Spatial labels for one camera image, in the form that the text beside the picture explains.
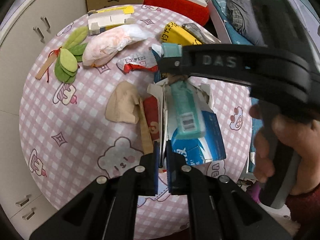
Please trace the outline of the right hand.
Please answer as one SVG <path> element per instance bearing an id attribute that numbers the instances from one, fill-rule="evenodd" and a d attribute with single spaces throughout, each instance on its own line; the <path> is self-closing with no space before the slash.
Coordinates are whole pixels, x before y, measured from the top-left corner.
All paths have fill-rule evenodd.
<path id="1" fill-rule="evenodd" d="M 292 195 L 313 191 L 319 185 L 319 121 L 301 124 L 283 115 L 272 120 L 272 129 L 283 144 L 293 148 L 300 156 L 296 184 Z M 261 183 L 267 182 L 274 175 L 275 168 L 268 157 L 269 143 L 261 128 L 255 136 L 256 163 L 254 175 Z"/>

